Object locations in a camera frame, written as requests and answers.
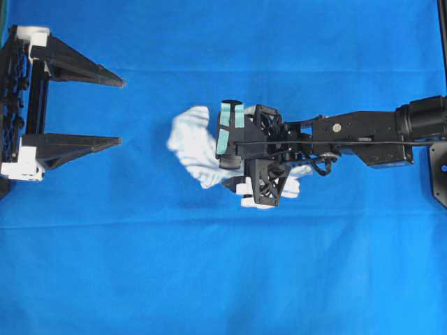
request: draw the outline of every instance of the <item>mounting plate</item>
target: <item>mounting plate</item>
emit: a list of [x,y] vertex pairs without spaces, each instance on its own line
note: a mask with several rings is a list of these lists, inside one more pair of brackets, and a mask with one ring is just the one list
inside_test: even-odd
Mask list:
[[433,196],[447,207],[447,144],[433,144],[428,150]]

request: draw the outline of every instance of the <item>blue cloth surface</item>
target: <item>blue cloth surface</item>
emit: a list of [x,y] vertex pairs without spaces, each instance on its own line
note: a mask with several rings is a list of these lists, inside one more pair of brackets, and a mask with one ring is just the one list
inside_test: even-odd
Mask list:
[[445,94],[434,0],[8,5],[8,25],[50,27],[127,86],[50,84],[47,132],[123,143],[0,202],[0,334],[447,332],[425,150],[389,170],[343,157],[257,211],[166,149],[192,105],[215,125],[228,98],[297,121]]

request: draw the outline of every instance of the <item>crumpled cloth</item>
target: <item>crumpled cloth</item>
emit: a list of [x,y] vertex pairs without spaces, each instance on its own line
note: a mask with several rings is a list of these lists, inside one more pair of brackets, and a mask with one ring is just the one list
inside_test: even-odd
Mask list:
[[[253,114],[254,106],[244,110],[245,114]],[[241,176],[242,169],[224,170],[219,168],[219,160],[215,157],[216,140],[208,132],[210,113],[206,106],[194,106],[173,119],[173,127],[168,142],[169,150],[179,158],[180,163],[191,176],[200,182],[202,188],[210,188],[225,179]],[[297,198],[300,193],[298,179],[311,174],[309,166],[295,167],[291,170],[284,190],[281,194],[285,198]],[[246,187],[247,194],[252,194],[251,187]],[[268,209],[271,206],[255,204],[242,198],[243,207],[257,207]]]

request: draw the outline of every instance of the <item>screw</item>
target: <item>screw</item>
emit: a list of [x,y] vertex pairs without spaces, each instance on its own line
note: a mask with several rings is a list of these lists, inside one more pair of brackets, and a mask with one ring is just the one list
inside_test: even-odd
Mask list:
[[334,133],[339,133],[340,131],[342,131],[342,125],[341,124],[335,124],[332,127],[332,130],[334,131]]

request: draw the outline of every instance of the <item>wire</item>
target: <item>wire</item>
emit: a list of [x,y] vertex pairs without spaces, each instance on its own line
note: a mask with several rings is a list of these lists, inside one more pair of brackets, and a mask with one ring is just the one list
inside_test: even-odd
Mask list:
[[401,144],[412,145],[414,147],[424,147],[426,145],[433,145],[444,143],[447,141],[427,141],[427,142],[407,142],[407,141],[313,141],[313,140],[296,140],[296,141],[272,141],[272,142],[235,142],[236,145],[254,145],[254,144],[332,144],[332,145],[387,145],[387,144]]

